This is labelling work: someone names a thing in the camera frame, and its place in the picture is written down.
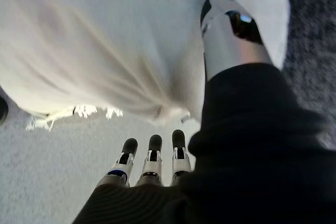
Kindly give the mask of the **right robot hand black glove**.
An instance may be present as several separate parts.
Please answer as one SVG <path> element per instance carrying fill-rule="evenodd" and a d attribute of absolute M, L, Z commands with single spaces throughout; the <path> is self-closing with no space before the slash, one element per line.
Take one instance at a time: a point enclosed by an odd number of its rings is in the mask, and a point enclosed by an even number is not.
<path fill-rule="evenodd" d="M 335 223 L 335 151 L 318 141 L 326 122 L 303 109 L 249 13 L 206 0 L 200 17 L 205 94 L 200 130 L 172 134 L 164 187 L 162 138 L 151 136 L 140 178 L 138 143 L 124 143 L 75 223 Z"/>

